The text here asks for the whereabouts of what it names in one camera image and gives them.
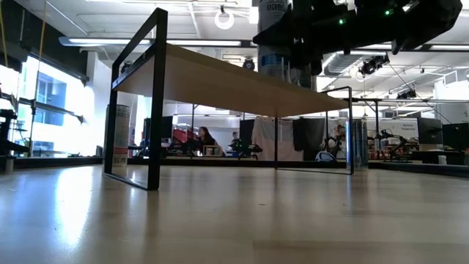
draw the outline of white ceiling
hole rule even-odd
[[[16,0],[26,9],[33,12],[38,17],[43,16],[42,0]],[[96,2],[87,0],[48,0],[51,5],[46,8],[46,21],[69,37],[86,37],[78,28],[82,28],[87,37],[132,37],[140,25],[148,18],[151,12],[156,8],[156,4],[128,4],[116,2]],[[469,0],[463,0],[463,4],[469,7]],[[238,7],[227,10],[234,10],[241,15],[247,15],[251,0],[237,1]],[[158,7],[169,11],[169,34],[168,38],[203,38],[203,39],[241,39],[250,40],[257,33],[257,25],[249,23],[248,19],[236,15],[234,26],[231,29],[219,29],[214,23],[215,12],[219,8],[192,7],[187,4],[158,4]],[[64,15],[73,21],[69,22]],[[445,34],[437,37],[433,42],[439,43],[464,43],[469,44],[469,11],[463,11],[455,27]],[[111,59],[115,58],[120,52],[116,48],[106,48]],[[211,48],[205,48],[207,55],[216,54]],[[223,54],[238,55],[239,59],[230,59],[237,65],[241,65],[244,57],[254,57],[256,59],[256,50],[242,48],[226,48],[218,52]],[[101,53],[100,58],[105,59],[105,54]],[[412,81],[421,77],[420,67],[432,66],[426,69],[428,74],[432,71],[438,72],[438,66],[441,69],[448,66],[466,66],[469,65],[469,53],[466,54],[436,54],[436,53],[400,53],[397,56],[391,56],[391,64],[398,65],[399,74],[405,81]],[[345,75],[352,78],[340,78],[332,83],[335,87],[351,86],[357,92],[356,95],[365,89],[369,98],[385,95],[385,92],[402,85],[402,80],[398,78],[394,71],[385,68],[379,71],[380,76],[373,76],[363,82],[355,79],[357,67],[353,67]],[[422,84],[417,87],[418,93],[422,97],[432,95],[432,83]]]

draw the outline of ceiling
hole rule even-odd
[[[26,9],[37,15],[43,16],[44,2],[42,0],[16,0]],[[199,4],[130,4],[119,3],[111,0],[48,0],[46,5],[46,21],[69,37],[132,37],[140,25],[148,18],[156,8],[161,7],[169,11],[168,38],[202,38],[219,40],[250,40],[257,33],[257,25],[249,23],[248,14],[251,0],[236,1],[236,7],[230,7],[225,3],[225,9],[235,13],[234,25],[230,29],[220,29],[215,25],[214,17],[220,4],[211,6]],[[469,8],[469,0],[462,1]],[[455,27],[445,34],[434,39],[438,43],[464,43],[469,44],[469,10],[463,11]],[[236,65],[241,65],[245,57],[252,57],[256,62],[256,50],[249,48],[192,48],[208,56],[215,56]],[[100,52],[100,59],[110,63],[117,57],[121,48],[106,47]],[[441,78],[441,75],[430,73],[448,73],[449,67],[468,66],[469,53],[404,53],[391,56],[391,64],[404,79],[412,82],[416,79],[416,90],[421,97],[431,97],[433,81]],[[397,76],[393,69],[385,67],[378,71],[377,75],[366,79],[364,82],[357,74],[359,62],[351,66],[343,73],[341,78],[318,78],[318,88],[324,89],[331,85],[335,87],[351,86],[355,90],[355,96],[365,95],[368,98],[383,98],[389,95],[390,89],[403,85],[403,80]],[[434,76],[434,78],[421,78],[422,76]]]

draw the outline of black metal table frame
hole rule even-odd
[[[148,35],[148,33],[156,26],[156,38],[152,40],[152,45],[130,66],[121,76],[119,76],[120,65],[130,55],[135,47]],[[127,77],[135,73],[140,66],[147,62],[153,56],[154,60],[154,75],[153,75],[153,90],[152,90],[152,110],[151,110],[151,126],[150,126],[150,141],[160,141],[160,124],[163,116],[163,96],[164,96],[164,82],[165,82],[165,69],[166,69],[166,35],[168,28],[168,13],[165,10],[157,8],[149,18],[144,22],[141,28],[132,37],[130,42],[125,46],[122,53],[117,57],[112,65],[112,76],[111,76],[111,96],[109,99],[108,106],[108,122],[107,122],[107,134],[106,134],[106,151],[104,160],[104,174],[112,177],[116,180],[131,184],[132,186],[142,188],[145,190],[158,190],[160,185],[160,167],[162,160],[160,158],[161,149],[159,147],[151,147],[149,150],[149,160],[146,161],[148,164],[148,176],[147,186],[143,186],[138,182],[134,182],[131,179],[116,175],[112,171],[113,161],[113,150],[114,150],[114,136],[116,129],[116,114],[117,114],[117,95],[116,87],[121,84]],[[342,87],[325,91],[324,93],[337,91],[340,89],[349,90],[349,119],[352,119],[352,88]],[[275,118],[275,160],[271,167],[278,169],[278,118]],[[352,130],[348,130],[348,136],[352,138]],[[234,165],[238,162],[237,160],[230,161]],[[304,162],[298,168],[304,168]],[[320,168],[323,166],[314,166],[311,162],[311,166],[308,168]],[[347,175],[353,174],[353,158],[350,159],[350,169]]]

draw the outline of shelf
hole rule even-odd
[[[119,92],[152,96],[155,57],[143,54],[112,85]],[[348,108],[348,101],[288,84],[167,44],[164,98],[269,117]]]

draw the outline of floor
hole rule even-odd
[[[468,263],[469,181],[172,167],[160,191],[100,166],[0,176],[0,263]]]

